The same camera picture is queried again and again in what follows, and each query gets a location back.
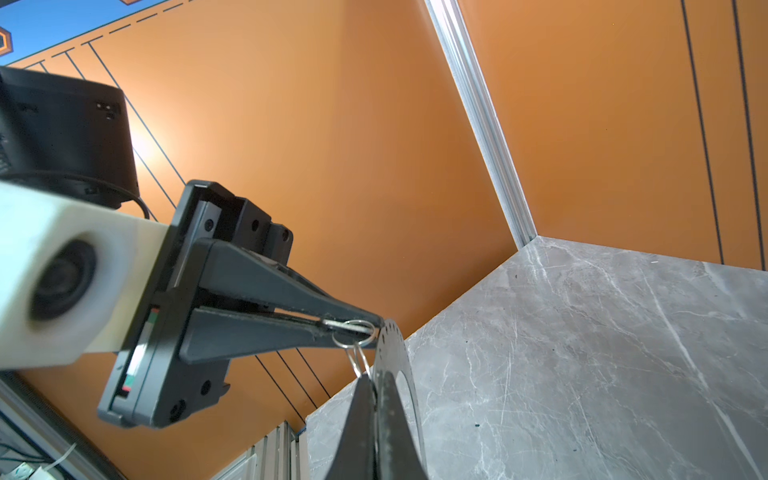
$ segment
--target gray marble surface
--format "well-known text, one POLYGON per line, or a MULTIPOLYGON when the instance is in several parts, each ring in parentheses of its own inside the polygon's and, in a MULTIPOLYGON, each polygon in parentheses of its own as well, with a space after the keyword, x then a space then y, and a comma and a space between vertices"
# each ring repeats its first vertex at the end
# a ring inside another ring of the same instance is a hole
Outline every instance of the gray marble surface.
POLYGON ((432 480, 768 478, 768 273, 539 237, 406 344, 432 480))

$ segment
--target orange backdrop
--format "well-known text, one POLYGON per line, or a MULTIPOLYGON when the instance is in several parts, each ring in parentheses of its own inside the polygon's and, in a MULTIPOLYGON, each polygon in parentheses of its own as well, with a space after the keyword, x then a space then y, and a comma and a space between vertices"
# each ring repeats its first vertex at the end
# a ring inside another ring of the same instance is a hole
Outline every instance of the orange backdrop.
MULTIPOLYGON (((405 335, 515 252, 421 2, 176 0, 15 66, 124 89, 159 221, 182 179, 215 180, 293 230, 290 266, 405 335)), ((210 478, 353 376, 340 351, 239 359, 217 407, 124 431, 96 418, 113 362, 25 378, 143 480, 210 478)))
POLYGON ((460 3, 541 235, 761 268, 765 2, 737 2, 749 117, 733 3, 686 2, 708 155, 681 2, 460 3))

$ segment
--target blue panel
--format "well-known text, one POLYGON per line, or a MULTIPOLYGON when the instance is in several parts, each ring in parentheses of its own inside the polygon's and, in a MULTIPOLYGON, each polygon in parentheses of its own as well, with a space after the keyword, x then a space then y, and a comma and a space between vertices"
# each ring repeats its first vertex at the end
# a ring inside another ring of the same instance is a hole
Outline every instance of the blue panel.
POLYGON ((0 8, 0 27, 11 32, 13 52, 0 57, 7 65, 71 38, 108 25, 164 0, 19 0, 0 8))

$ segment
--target metal ring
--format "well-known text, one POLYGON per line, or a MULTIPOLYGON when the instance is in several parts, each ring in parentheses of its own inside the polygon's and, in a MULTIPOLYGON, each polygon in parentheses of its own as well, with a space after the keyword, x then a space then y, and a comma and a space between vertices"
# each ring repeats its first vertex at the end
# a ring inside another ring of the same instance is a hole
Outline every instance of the metal ring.
POLYGON ((352 345, 347 345, 346 343, 341 343, 339 340, 336 339, 336 333, 331 333, 331 340, 338 346, 339 348, 343 349, 353 349, 355 346, 364 347, 369 345, 373 342, 373 340, 376 339, 377 336, 379 336, 379 329, 376 328, 375 325, 373 325, 368 320, 347 320, 344 322, 345 324, 349 325, 364 325, 371 329, 371 334, 368 336, 367 339, 364 339, 360 342, 354 342, 352 345))

